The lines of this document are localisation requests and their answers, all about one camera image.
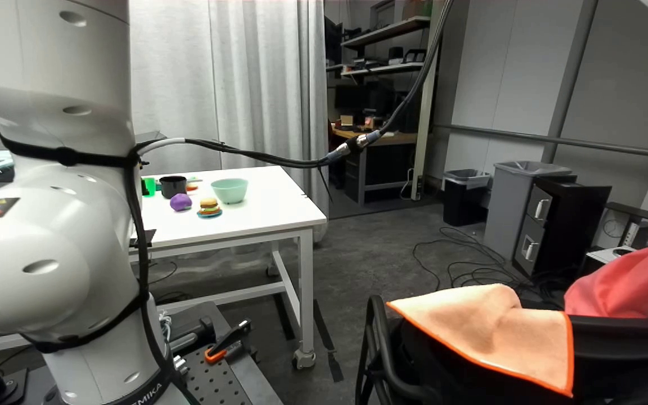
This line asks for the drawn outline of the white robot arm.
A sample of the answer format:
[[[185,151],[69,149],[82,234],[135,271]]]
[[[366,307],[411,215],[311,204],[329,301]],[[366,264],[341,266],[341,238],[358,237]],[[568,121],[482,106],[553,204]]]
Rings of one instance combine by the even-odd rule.
[[[68,405],[185,405],[129,257],[129,1],[0,0],[0,332]]]

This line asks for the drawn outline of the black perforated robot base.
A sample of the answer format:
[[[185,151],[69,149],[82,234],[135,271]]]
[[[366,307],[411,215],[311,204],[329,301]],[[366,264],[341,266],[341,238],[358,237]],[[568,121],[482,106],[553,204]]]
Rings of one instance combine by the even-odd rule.
[[[231,330],[213,303],[165,307],[165,315],[170,320],[168,343],[176,365],[185,372],[186,388],[198,405],[284,405],[252,360],[246,339],[230,343],[223,360],[204,360],[204,351]]]

